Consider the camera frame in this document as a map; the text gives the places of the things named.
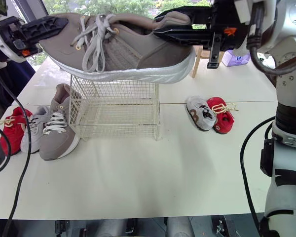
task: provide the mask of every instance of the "floor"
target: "floor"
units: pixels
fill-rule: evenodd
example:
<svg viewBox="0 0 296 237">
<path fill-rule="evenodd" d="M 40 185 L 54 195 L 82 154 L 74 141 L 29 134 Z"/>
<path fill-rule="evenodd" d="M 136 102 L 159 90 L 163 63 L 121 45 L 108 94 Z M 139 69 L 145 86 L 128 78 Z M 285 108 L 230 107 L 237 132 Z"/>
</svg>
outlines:
<svg viewBox="0 0 296 237">
<path fill-rule="evenodd" d="M 250 214 L 225 215 L 235 223 L 239 237 L 258 237 Z M 196 237 L 217 237 L 212 231 L 210 216 L 189 217 Z M 164 218 L 144 218 L 138 220 L 138 235 L 147 237 L 165 237 L 166 226 Z M 71 221 L 73 230 L 87 228 L 87 237 L 93 237 L 101 220 Z M 19 231 L 17 237 L 55 237 L 55 221 L 27 221 L 16 220 Z M 63 233 L 61 237 L 76 237 L 70 233 Z"/>
</svg>

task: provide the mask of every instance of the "black cable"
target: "black cable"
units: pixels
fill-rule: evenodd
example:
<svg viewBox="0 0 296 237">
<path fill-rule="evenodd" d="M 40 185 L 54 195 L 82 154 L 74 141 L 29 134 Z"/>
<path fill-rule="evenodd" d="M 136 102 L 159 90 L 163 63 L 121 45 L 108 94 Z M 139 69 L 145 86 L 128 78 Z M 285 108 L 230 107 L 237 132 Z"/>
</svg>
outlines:
<svg viewBox="0 0 296 237">
<path fill-rule="evenodd" d="M 11 144 L 8 140 L 8 138 L 6 137 L 6 135 L 2 132 L 2 130 L 0 129 L 0 134 L 1 136 L 5 139 L 5 142 L 8 146 L 8 154 L 6 156 L 5 162 L 3 163 L 3 165 L 0 167 L 0 172 L 6 167 L 6 165 L 9 163 L 10 161 L 10 157 L 11 157 Z"/>
<path fill-rule="evenodd" d="M 246 139 L 244 140 L 243 144 L 242 144 L 242 147 L 241 147 L 241 151 L 240 151 L 240 166 L 241 166 L 241 171 L 242 171 L 242 177 L 243 177 L 243 182 L 244 182 L 244 185 L 245 185 L 245 191 L 246 191 L 246 195 L 247 195 L 247 199 L 248 199 L 248 204 L 249 204 L 249 208 L 250 208 L 250 211 L 251 211 L 251 215 L 252 215 L 252 218 L 253 218 L 253 221 L 255 223 L 255 226 L 257 228 L 257 231 L 258 233 L 260 234 L 259 232 L 259 220 L 258 220 L 258 217 L 257 217 L 257 214 L 256 214 L 256 211 L 255 211 L 255 208 L 253 206 L 253 203 L 252 203 L 252 199 L 251 199 L 251 194 L 250 194 L 250 190 L 249 190 L 249 185 L 248 185 L 248 180 L 247 180 L 247 175 L 246 175 L 246 170 L 245 170 L 245 165 L 244 165 L 244 162 L 243 162 L 243 154 L 245 152 L 245 148 L 246 148 L 246 145 L 249 141 L 249 139 L 251 138 L 251 136 L 260 128 L 262 127 L 263 125 L 267 124 L 268 122 L 271 122 L 275 119 L 275 117 L 271 117 L 263 122 L 261 122 L 259 125 L 257 125 L 254 129 L 251 130 L 251 132 L 248 134 L 248 136 L 246 137 Z"/>
<path fill-rule="evenodd" d="M 281 64 L 279 67 L 272 69 L 263 65 L 258 58 L 258 49 L 261 47 L 262 40 L 262 24 L 264 18 L 264 3 L 256 2 L 252 5 L 251 19 L 249 24 L 247 49 L 250 51 L 250 56 L 253 64 L 261 72 L 268 75 L 285 75 L 296 70 L 296 57 Z"/>
<path fill-rule="evenodd" d="M 0 76 L 0 84 L 6 90 L 6 92 L 16 101 L 16 103 L 20 106 L 20 108 L 21 108 L 21 110 L 23 112 L 24 118 L 25 118 L 27 132 L 28 132 L 28 136 L 29 136 L 28 155 L 27 155 L 26 162 L 25 162 L 23 171 L 21 173 L 21 176 L 20 176 L 20 179 L 19 179 L 19 182 L 18 182 L 18 186 L 16 188 L 16 193 L 15 193 L 15 197 L 14 197 L 13 207 L 12 207 L 11 213 L 9 215 L 9 219 L 8 219 L 8 221 L 7 221 L 7 223 L 6 223 L 5 227 L 4 227 L 3 234 L 2 234 L 2 237 L 6 237 L 7 234 L 8 234 L 8 231 L 9 231 L 9 228 L 10 228 L 10 225 L 11 225 L 11 222 L 12 222 L 12 218 L 13 218 L 13 215 L 14 215 L 14 212 L 15 212 L 15 209 L 16 209 L 16 206 L 17 206 L 17 203 L 18 203 L 20 189 L 21 189 L 21 184 L 22 184 L 22 181 L 23 181 L 25 172 L 26 172 L 26 170 L 28 168 L 29 162 L 30 162 L 31 148 L 32 148 L 32 140 L 31 140 L 31 130 L 30 130 L 29 120 L 28 120 L 28 117 L 26 115 L 26 112 L 25 112 L 25 109 L 24 109 L 23 105 L 16 98 L 16 96 L 10 91 L 10 89 L 6 86 L 6 84 L 2 80 L 1 76 Z"/>
<path fill-rule="evenodd" d="M 265 134 L 264 134 L 265 139 L 268 139 L 268 134 L 270 133 L 270 130 L 272 129 L 272 125 L 273 125 L 273 123 L 270 123 L 269 126 L 267 127 Z"/>
<path fill-rule="evenodd" d="M 285 62 L 284 63 L 286 65 L 285 67 L 281 68 L 282 65 L 280 65 L 279 67 L 272 69 L 263 65 L 263 63 L 259 60 L 256 47 L 251 47 L 249 51 L 250 51 L 252 62 L 255 65 L 255 67 L 265 74 L 279 76 L 279 75 L 285 75 L 285 74 L 291 73 L 292 71 L 296 70 L 296 57 Z"/>
</svg>

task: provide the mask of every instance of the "white table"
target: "white table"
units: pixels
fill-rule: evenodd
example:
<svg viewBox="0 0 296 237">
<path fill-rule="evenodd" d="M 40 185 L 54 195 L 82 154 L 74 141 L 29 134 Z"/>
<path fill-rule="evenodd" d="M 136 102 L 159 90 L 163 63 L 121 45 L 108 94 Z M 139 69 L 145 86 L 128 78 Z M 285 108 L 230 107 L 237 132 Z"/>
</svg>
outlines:
<svg viewBox="0 0 296 237">
<path fill-rule="evenodd" d="M 49 63 L 44 63 L 19 96 L 32 112 L 37 105 L 48 105 L 55 93 L 52 87 L 33 90 Z M 238 101 L 239 112 L 233 113 L 235 123 L 230 133 L 219 135 L 195 128 L 183 104 L 195 94 Z M 14 218 L 77 220 L 249 213 L 239 153 L 249 131 L 275 114 L 275 89 L 267 78 L 251 64 L 207 70 L 205 60 L 201 60 L 195 79 L 188 76 L 177 84 L 161 85 L 160 100 L 159 141 L 93 138 L 81 140 L 72 153 L 59 160 L 43 161 L 39 154 L 33 154 Z M 264 131 L 265 127 L 252 137 L 245 152 L 257 212 L 264 211 L 270 183 L 259 169 Z M 0 174 L 0 218 L 10 213 L 25 160 L 23 153 L 12 156 Z"/>
</svg>

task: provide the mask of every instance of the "tissue box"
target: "tissue box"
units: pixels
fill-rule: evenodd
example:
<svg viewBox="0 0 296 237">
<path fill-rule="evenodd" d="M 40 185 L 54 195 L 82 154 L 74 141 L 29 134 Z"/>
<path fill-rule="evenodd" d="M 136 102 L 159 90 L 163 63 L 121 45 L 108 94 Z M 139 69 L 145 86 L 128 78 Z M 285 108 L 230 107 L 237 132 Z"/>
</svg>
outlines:
<svg viewBox="0 0 296 237">
<path fill-rule="evenodd" d="M 244 65 L 244 64 L 247 64 L 249 60 L 250 60 L 249 53 L 242 57 L 234 56 L 232 54 L 232 50 L 227 50 L 222 57 L 222 63 L 224 63 L 226 67 Z"/>
</svg>

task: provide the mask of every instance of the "wooden chair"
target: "wooden chair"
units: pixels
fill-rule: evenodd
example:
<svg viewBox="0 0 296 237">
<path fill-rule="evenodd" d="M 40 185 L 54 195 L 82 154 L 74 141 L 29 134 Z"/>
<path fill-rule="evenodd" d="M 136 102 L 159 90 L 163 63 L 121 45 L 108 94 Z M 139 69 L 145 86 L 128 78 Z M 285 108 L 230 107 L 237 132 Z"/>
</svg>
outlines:
<svg viewBox="0 0 296 237">
<path fill-rule="evenodd" d="M 203 50 L 203 46 L 196 45 L 196 46 L 194 46 L 194 49 L 196 51 L 196 61 L 195 61 L 194 68 L 193 68 L 193 71 L 192 71 L 192 78 L 195 78 L 195 76 L 196 76 L 199 61 L 201 60 L 201 58 L 209 59 L 209 55 L 211 53 L 208 50 Z M 222 61 L 223 54 L 224 54 L 224 52 L 219 53 L 219 57 L 218 57 L 219 63 L 221 63 L 221 61 Z"/>
</svg>

